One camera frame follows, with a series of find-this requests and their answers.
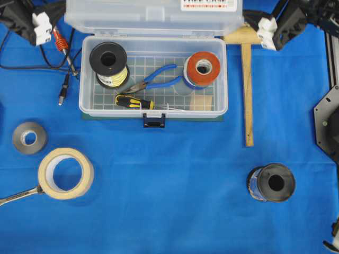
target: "blue-handled pliers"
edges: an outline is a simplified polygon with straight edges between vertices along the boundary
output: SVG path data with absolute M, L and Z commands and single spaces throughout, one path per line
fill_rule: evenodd
M 172 86 L 172 85 L 178 83 L 182 79 L 182 76 L 178 76 L 175 79 L 173 79 L 169 82 L 165 82 L 165 83 L 151 83 L 151 82 L 153 81 L 153 79 L 156 78 L 156 76 L 158 76 L 163 71 L 166 71 L 168 69 L 174 69 L 176 67 L 177 67 L 177 65 L 165 65 L 164 67 L 157 69 L 154 73 L 149 75 L 143 81 L 136 83 L 131 88 L 128 88 L 125 91 L 123 91 L 122 94 L 132 94 L 132 93 L 136 93 L 136 92 L 143 90 L 143 89 L 153 89 L 153 88 L 162 88 L 162 87 Z

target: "clear plastic box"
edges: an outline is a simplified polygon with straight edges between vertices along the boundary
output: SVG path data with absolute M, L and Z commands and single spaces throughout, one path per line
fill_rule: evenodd
M 233 12 L 185 12 L 180 0 L 68 0 L 66 22 L 76 29 L 94 33 L 83 42 L 79 107 L 94 117 L 214 118 L 228 109 L 226 47 L 216 35 L 242 25 L 242 1 Z M 155 110 L 133 110 L 114 104 L 119 90 L 98 84 L 89 57 L 101 42 L 122 45 L 128 55 L 130 78 L 126 86 L 142 81 L 155 69 L 177 64 L 155 81 L 182 76 L 186 59 L 198 51 L 213 52 L 220 60 L 218 79 L 203 90 L 192 90 L 181 81 L 168 88 L 143 90 L 136 98 L 152 100 Z

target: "wooden stick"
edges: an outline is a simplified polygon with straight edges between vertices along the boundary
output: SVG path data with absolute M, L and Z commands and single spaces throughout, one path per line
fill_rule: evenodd
M 226 44 L 240 44 L 242 47 L 243 79 L 244 79 L 244 118 L 245 143 L 247 147 L 254 146 L 253 138 L 253 95 L 252 95 L 252 50 L 251 45 L 261 44 L 254 29 L 239 28 L 237 31 L 224 37 Z
M 253 147 L 252 48 L 250 43 L 242 44 L 242 63 L 244 79 L 245 140 L 247 147 Z

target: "duct tape roll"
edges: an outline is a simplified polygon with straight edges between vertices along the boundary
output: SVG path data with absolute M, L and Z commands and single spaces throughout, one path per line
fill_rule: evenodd
M 193 89 L 206 88 L 219 76 L 221 64 L 212 52 L 200 51 L 193 54 L 185 63 L 184 77 L 188 86 Z
M 32 143 L 27 143 L 26 138 L 30 134 L 35 136 L 35 140 Z M 41 125 L 35 122 L 25 122 L 14 130 L 12 142 L 20 153 L 33 155 L 44 148 L 47 142 L 47 134 Z
M 282 164 L 253 169 L 247 177 L 250 195 L 263 202 L 284 202 L 293 195 L 295 187 L 292 172 Z

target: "spool of wire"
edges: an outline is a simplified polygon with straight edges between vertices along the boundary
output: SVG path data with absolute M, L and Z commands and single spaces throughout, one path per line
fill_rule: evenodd
M 296 187 L 292 172 L 282 164 L 253 169 L 247 177 L 247 189 L 259 201 L 281 203 L 288 200 Z
M 211 85 L 219 76 L 221 64 L 216 55 L 200 51 L 190 56 L 184 65 L 184 82 L 191 88 L 201 90 Z
M 91 52 L 90 64 L 98 83 L 105 88 L 116 89 L 128 81 L 127 54 L 115 42 L 103 42 L 96 46 Z

